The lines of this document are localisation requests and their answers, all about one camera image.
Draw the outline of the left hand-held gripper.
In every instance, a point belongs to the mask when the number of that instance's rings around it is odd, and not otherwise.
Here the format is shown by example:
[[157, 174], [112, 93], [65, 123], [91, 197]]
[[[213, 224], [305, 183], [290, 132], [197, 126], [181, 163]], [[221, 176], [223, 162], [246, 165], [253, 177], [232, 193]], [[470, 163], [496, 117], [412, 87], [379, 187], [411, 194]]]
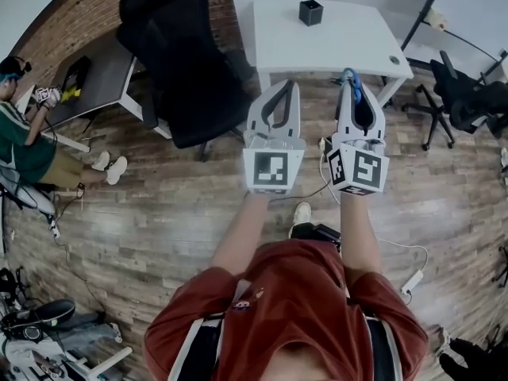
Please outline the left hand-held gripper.
[[269, 87], [251, 104], [243, 150], [250, 192], [291, 192], [306, 150], [306, 142], [299, 137], [300, 119], [300, 90], [290, 79]]

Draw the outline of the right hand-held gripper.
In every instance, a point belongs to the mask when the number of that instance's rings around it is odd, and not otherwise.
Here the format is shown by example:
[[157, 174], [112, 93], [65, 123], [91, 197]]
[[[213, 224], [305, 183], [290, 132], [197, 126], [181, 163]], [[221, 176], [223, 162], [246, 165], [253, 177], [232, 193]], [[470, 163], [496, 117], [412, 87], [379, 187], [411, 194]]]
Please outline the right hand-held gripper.
[[386, 118], [376, 96], [363, 84], [356, 120], [355, 82], [344, 79], [341, 84], [336, 141], [326, 138], [325, 158], [334, 194], [366, 196], [381, 193], [386, 182], [390, 162], [383, 139]]

